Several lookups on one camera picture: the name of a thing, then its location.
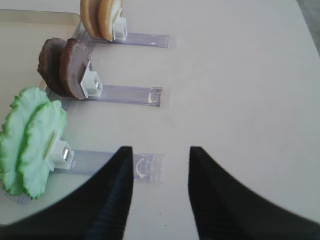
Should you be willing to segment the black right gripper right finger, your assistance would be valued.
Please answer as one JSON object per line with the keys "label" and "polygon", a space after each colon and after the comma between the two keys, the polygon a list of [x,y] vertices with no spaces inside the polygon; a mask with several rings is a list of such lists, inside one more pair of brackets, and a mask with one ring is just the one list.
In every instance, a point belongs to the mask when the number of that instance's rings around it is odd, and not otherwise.
{"label": "black right gripper right finger", "polygon": [[201,240],[318,240],[320,225],[256,194],[202,147],[189,151],[188,195]]}

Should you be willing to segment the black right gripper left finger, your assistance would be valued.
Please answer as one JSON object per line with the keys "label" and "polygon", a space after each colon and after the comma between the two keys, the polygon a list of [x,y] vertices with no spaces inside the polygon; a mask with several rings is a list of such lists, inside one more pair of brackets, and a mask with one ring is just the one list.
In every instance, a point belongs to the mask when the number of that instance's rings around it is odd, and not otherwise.
{"label": "black right gripper left finger", "polygon": [[2,240],[121,240],[130,211],[133,149],[122,146],[87,182],[50,207],[3,227]]}

